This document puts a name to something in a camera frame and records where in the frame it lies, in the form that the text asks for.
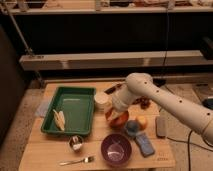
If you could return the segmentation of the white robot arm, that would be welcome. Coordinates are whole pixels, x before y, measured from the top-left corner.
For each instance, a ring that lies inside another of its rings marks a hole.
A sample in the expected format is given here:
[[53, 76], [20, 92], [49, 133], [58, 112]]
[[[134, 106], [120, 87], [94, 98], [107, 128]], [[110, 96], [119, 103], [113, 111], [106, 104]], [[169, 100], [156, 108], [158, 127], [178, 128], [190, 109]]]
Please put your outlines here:
[[153, 83], [149, 74], [129, 74], [125, 84], [113, 94], [112, 104], [117, 112], [122, 113], [142, 96], [160, 105], [181, 123], [213, 144], [213, 110], [162, 90]]

